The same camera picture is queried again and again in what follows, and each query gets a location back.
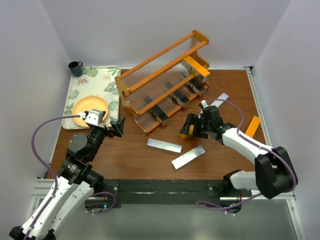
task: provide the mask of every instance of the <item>floral tray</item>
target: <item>floral tray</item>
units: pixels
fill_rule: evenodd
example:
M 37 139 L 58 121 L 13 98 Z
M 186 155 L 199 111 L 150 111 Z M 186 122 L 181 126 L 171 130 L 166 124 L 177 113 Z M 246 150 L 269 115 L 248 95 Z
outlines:
M 64 106 L 64 116 L 72 114 L 74 105 L 82 98 L 98 96 L 108 104 L 107 117 L 104 123 L 111 127 L 110 121 L 118 120 L 119 92 L 115 77 L 120 75 L 118 66 L 86 66 L 82 67 L 82 76 L 71 76 L 68 94 Z M 72 118 L 62 120 L 64 129 L 84 129 L 77 125 Z

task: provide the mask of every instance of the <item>dark blue mug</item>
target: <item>dark blue mug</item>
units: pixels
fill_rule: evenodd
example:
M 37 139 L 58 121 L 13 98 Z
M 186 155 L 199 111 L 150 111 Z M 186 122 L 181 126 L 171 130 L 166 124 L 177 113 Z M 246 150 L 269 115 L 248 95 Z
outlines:
M 82 75 L 82 61 L 72 61 L 69 63 L 69 69 L 73 76 L 80 77 Z

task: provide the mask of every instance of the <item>wooden surface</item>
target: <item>wooden surface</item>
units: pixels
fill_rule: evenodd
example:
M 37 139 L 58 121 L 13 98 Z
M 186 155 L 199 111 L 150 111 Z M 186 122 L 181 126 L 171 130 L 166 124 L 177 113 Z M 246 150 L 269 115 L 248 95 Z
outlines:
M 93 170 L 105 179 L 221 179 L 225 174 L 237 169 L 253 171 L 254 165 L 235 150 L 222 146 L 208 139 L 190 138 L 182 141 L 179 131 L 184 125 L 188 113 L 198 114 L 201 100 L 214 99 L 223 92 L 229 95 L 228 100 L 236 104 L 244 114 L 241 127 L 246 131 L 252 118 L 258 116 L 253 94 L 245 70 L 210 70 L 207 89 L 203 97 L 194 99 L 190 106 L 182 109 L 170 118 L 167 126 L 158 126 L 147 136 L 128 117 L 124 123 L 122 138 L 105 138 L 97 153 Z M 125 116 L 120 103 L 119 116 Z M 223 103 L 219 107 L 220 115 L 225 123 L 238 125 L 240 114 L 234 107 Z M 74 134 L 87 134 L 89 130 L 65 130 L 61 128 L 51 167 L 57 173 L 65 160 L 66 149 Z M 179 155 L 147 148 L 148 138 L 182 145 L 184 154 L 198 145 L 202 145 L 205 153 L 191 163 L 176 170 L 171 161 Z M 265 143 L 262 128 L 259 126 L 254 139 Z

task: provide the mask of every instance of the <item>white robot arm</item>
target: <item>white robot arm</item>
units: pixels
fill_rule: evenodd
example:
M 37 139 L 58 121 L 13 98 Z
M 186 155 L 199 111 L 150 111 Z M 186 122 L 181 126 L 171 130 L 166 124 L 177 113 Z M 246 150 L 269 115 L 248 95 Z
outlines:
M 224 190 L 259 190 L 266 198 L 272 199 L 295 188 L 298 178 L 283 147 L 274 148 L 262 144 L 246 136 L 233 124 L 224 123 L 218 108 L 214 105 L 202 101 L 199 106 L 202 108 L 200 114 L 188 114 L 180 131 L 180 138 L 184 140 L 193 136 L 206 139 L 210 135 L 255 165 L 255 171 L 236 170 L 224 176 Z
M 78 115 L 90 127 L 86 136 L 74 135 L 67 148 L 65 161 L 54 183 L 34 214 L 22 225 L 14 227 L 10 236 L 15 240 L 55 240 L 64 222 L 75 210 L 84 206 L 86 199 L 103 190 L 104 178 L 91 170 L 105 137 L 122 137 L 125 118 L 111 122 L 112 128 L 103 123 L 105 112 L 93 109 Z

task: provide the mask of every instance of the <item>orange dish rack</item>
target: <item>orange dish rack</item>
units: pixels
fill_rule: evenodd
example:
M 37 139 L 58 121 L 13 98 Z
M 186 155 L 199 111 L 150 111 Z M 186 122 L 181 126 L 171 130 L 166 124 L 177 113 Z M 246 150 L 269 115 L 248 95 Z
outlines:
M 115 77 L 125 113 L 145 135 L 165 126 L 170 117 L 202 96 L 209 63 L 197 50 L 209 39 L 197 30 Z

